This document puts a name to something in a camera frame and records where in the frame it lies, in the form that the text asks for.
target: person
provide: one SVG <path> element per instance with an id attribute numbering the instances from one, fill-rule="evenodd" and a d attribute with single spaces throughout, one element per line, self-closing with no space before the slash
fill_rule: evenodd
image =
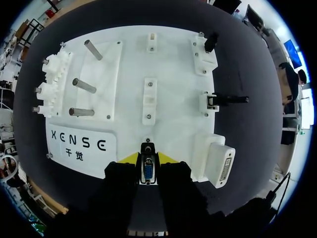
<path id="1" fill-rule="evenodd" d="M 278 67 L 280 70 L 285 70 L 287 82 L 288 82 L 288 85 L 290 87 L 290 91 L 292 94 L 291 98 L 289 97 L 289 98 L 287 98 L 286 101 L 283 101 L 283 105 L 286 105 L 290 102 L 295 101 L 295 99 L 298 96 L 298 85 L 306 84 L 307 77 L 306 77 L 305 72 L 302 69 L 300 69 L 298 71 L 298 73 L 296 73 L 294 71 L 293 67 L 287 62 L 281 63 Z"/>

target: white bracket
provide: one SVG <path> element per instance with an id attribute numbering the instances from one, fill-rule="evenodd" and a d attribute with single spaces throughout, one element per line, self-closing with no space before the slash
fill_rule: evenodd
<path id="1" fill-rule="evenodd" d="M 73 53 L 58 52 L 46 58 L 47 63 L 42 66 L 46 73 L 46 82 L 38 87 L 37 98 L 44 101 L 43 106 L 38 106 L 39 114 L 45 117 L 61 116 L 63 95 L 65 91 L 66 77 Z"/>
<path id="2" fill-rule="evenodd" d="M 148 35 L 148 45 L 147 52 L 148 53 L 156 53 L 158 51 L 158 41 L 157 41 L 156 33 L 151 33 Z"/>
<path id="3" fill-rule="evenodd" d="M 192 51 L 197 75 L 208 77 L 212 71 L 218 67 L 215 51 L 210 53 L 205 51 L 206 38 L 195 35 L 191 41 Z"/>
<path id="4" fill-rule="evenodd" d="M 143 95 L 143 125 L 154 125 L 157 108 L 157 87 L 156 78 L 145 78 L 144 80 L 144 95 Z"/>
<path id="5" fill-rule="evenodd" d="M 219 112 L 219 106 L 208 107 L 208 97 L 212 97 L 209 92 L 204 92 L 199 96 L 199 111 L 204 117 L 209 117 L 210 113 Z"/>

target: white plastic panel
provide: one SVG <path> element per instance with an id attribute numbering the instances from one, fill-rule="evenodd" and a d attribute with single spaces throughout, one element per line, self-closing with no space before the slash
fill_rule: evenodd
<path id="1" fill-rule="evenodd" d="M 144 80 L 144 95 L 143 95 L 143 125 L 154 125 L 157 109 L 157 87 L 158 81 L 156 78 L 146 78 Z"/>
<path id="2" fill-rule="evenodd" d="M 116 138 L 111 133 L 46 127 L 52 160 L 75 171 L 103 179 L 107 165 L 116 159 Z"/>
<path id="3" fill-rule="evenodd" d="M 191 43 L 196 74 L 210 77 L 212 71 L 218 67 L 218 62 L 214 50 L 210 53 L 206 53 L 206 40 L 206 38 L 196 35 L 193 37 Z"/>
<path id="4" fill-rule="evenodd" d="M 154 32 L 157 52 L 149 54 L 148 37 Z M 203 91 L 213 93 L 214 87 L 212 72 L 206 77 L 196 74 L 192 50 L 192 40 L 195 36 L 197 36 L 195 32 L 170 27 L 126 26 L 93 32 L 66 42 L 66 46 L 61 51 L 72 52 L 74 56 L 67 75 L 63 116 L 47 118 L 47 128 L 49 129 L 52 124 L 58 124 L 68 128 L 113 134 L 117 140 L 118 161 L 139 152 L 141 143 L 149 138 L 155 143 L 157 151 L 191 165 L 192 160 L 197 158 L 193 157 L 195 135 L 200 131 L 212 134 L 214 130 L 214 113 L 206 118 L 199 109 L 200 94 Z M 91 120 L 88 117 L 71 117 L 68 114 L 69 108 L 77 106 L 77 100 L 81 100 L 78 99 L 81 89 L 72 85 L 74 78 L 77 77 L 96 86 L 97 90 L 99 87 L 98 84 L 90 82 L 88 76 L 82 75 L 86 56 L 90 54 L 90 57 L 93 57 L 84 46 L 84 42 L 88 39 L 99 51 L 102 51 L 100 44 L 107 42 L 120 41 L 123 45 L 120 58 L 116 58 L 118 60 L 116 62 L 119 62 L 119 72 L 114 115 L 111 117 L 113 120 Z M 101 61 L 108 58 L 107 54 L 108 52 Z M 145 78 L 157 80 L 155 124 L 151 126 L 144 125 L 141 118 Z M 103 165 L 99 166 L 100 174 L 103 174 L 106 167 Z"/>

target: black table surface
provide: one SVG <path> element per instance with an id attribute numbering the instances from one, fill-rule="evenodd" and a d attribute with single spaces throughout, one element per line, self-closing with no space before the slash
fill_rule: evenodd
<path id="1" fill-rule="evenodd" d="M 23 63 L 15 91 L 14 132 L 23 169 L 60 204 L 85 209 L 87 198 L 101 180 L 46 158 L 45 118 L 31 112 L 39 104 L 34 88 L 44 80 L 42 60 L 56 54 L 60 42 L 126 25 L 159 25 L 219 34 L 218 68 L 213 72 L 215 91 L 249 96 L 250 100 L 248 104 L 221 107 L 216 113 L 215 133 L 225 136 L 226 145 L 236 149 L 227 184 L 219 189 L 209 182 L 196 185 L 208 198 L 210 213 L 229 213 L 242 206 L 264 188 L 278 160 L 282 132 L 280 87 L 263 40 L 228 13 L 195 0 L 97 0 L 65 14 L 40 32 Z M 139 186 L 130 229 L 166 229 L 156 186 Z"/>

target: white block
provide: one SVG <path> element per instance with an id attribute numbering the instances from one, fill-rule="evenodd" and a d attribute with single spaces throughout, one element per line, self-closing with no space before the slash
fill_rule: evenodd
<path id="1" fill-rule="evenodd" d="M 190 167 L 192 169 L 193 179 L 196 179 L 198 182 L 206 181 L 204 178 L 206 163 L 210 154 L 210 146 L 214 143 L 224 145 L 225 137 L 207 133 L 199 133 L 195 136 L 194 153 Z"/>
<path id="2" fill-rule="evenodd" d="M 228 180 L 236 150 L 226 145 L 210 145 L 205 176 L 215 186 L 223 187 Z"/>

